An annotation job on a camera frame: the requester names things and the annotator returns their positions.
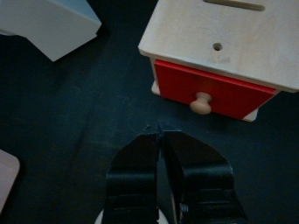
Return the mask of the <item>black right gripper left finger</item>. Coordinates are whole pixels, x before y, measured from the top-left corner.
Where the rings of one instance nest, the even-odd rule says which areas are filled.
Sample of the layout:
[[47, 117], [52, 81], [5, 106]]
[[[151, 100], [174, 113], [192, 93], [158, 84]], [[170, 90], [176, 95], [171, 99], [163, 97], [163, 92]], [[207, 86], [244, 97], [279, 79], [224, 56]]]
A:
[[118, 152], [108, 172], [101, 224], [158, 224], [156, 134], [144, 134]]

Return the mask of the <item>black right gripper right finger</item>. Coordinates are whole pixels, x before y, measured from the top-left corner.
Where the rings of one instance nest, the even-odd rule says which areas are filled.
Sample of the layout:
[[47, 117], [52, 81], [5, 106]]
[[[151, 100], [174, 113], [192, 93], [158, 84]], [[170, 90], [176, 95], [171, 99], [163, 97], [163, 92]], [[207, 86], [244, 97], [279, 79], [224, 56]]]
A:
[[180, 131], [163, 133], [178, 224], [248, 224], [228, 160]]

